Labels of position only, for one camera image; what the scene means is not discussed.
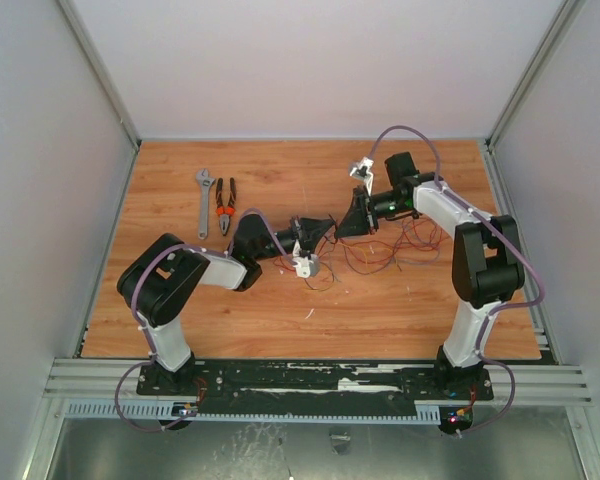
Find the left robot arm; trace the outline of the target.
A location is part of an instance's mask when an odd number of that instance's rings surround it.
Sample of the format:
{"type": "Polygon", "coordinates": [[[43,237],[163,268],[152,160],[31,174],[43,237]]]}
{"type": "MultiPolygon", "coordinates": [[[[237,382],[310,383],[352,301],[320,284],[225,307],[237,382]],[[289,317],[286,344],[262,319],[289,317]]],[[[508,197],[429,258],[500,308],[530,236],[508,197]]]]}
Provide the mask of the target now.
{"type": "Polygon", "coordinates": [[[117,292],[130,308],[149,345],[147,376],[155,374],[171,393],[188,392],[195,381],[194,354],[184,337],[180,314],[196,287],[243,292],[262,275],[262,260],[284,258],[297,277],[317,275],[316,248],[336,225],[329,217],[294,216],[287,228],[272,229],[262,212],[243,214],[226,250],[208,250],[177,236],[160,236],[119,277],[117,292]]]}

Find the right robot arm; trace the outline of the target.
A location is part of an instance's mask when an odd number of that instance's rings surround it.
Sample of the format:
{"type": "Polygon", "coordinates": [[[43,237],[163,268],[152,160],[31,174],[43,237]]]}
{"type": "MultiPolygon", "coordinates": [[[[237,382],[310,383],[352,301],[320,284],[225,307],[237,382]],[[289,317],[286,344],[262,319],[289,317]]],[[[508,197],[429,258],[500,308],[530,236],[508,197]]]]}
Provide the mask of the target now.
{"type": "Polygon", "coordinates": [[[377,231],[382,219],[424,215],[453,241],[451,278],[459,303],[451,332],[439,347],[433,383],[446,398],[456,398],[481,379],[484,350],[499,310],[525,283],[516,221],[493,216],[455,194],[435,172],[422,173],[408,152],[385,162],[391,188],[373,193],[373,161],[365,157],[349,175],[360,181],[336,229],[338,239],[377,231]]]}

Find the black zip tie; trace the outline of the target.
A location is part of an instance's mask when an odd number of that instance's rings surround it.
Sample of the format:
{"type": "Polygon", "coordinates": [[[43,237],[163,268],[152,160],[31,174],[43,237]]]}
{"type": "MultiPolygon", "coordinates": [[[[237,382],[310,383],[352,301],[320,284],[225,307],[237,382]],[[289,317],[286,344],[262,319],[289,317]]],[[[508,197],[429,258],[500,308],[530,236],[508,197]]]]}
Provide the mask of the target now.
{"type": "Polygon", "coordinates": [[[331,214],[328,214],[328,217],[329,217],[329,219],[331,221],[331,224],[332,224],[332,227],[333,227],[333,230],[334,230],[334,234],[335,234],[335,232],[338,229],[338,222],[337,222],[337,220],[331,214]]]}

